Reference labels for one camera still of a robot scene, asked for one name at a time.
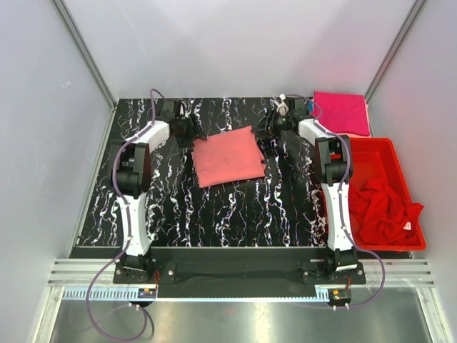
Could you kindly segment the salmon pink t shirt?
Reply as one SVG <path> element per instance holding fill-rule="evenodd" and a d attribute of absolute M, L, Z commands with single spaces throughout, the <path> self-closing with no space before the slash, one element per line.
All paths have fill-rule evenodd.
<path fill-rule="evenodd" d="M 201 188 L 265 176 L 264 156 L 251 126 L 196 140 L 191 155 Z"/>

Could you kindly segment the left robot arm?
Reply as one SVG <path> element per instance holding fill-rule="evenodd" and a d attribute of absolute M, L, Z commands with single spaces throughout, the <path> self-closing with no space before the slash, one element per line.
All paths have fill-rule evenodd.
<path fill-rule="evenodd" d="M 207 140 L 198 119 L 186 113 L 182 100 L 165 99 L 153 119 L 133 136 L 120 141 L 110 162 L 109 180 L 121 210 L 123 242 L 116 255 L 116 273 L 145 283 L 157 277 L 146 228 L 146 195 L 152 180 L 151 153 L 171 137 L 181 148 Z"/>

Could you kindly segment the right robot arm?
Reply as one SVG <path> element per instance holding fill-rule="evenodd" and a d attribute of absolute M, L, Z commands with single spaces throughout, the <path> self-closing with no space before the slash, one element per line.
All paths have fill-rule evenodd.
<path fill-rule="evenodd" d="M 337 284 L 356 272 L 358 266 L 348 201 L 353 161 L 349 137 L 326 128 L 319 121 L 322 115 L 323 110 L 311 98 L 282 94 L 252 132 L 257 139 L 266 140 L 293 131 L 313 145 L 314 176 L 321 184 L 328 222 L 326 257 L 314 277 Z"/>

